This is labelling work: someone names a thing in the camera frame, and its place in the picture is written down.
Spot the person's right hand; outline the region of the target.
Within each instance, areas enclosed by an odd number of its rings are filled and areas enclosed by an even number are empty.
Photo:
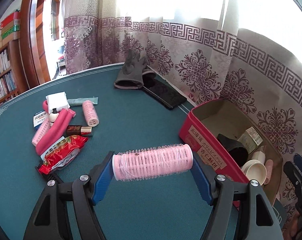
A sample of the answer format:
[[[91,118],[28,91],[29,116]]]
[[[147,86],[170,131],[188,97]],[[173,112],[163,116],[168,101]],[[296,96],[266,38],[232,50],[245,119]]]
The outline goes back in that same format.
[[[295,211],[290,223],[287,225],[287,228],[283,232],[284,240],[300,239],[302,232],[299,230],[302,228],[302,218],[298,211]]]

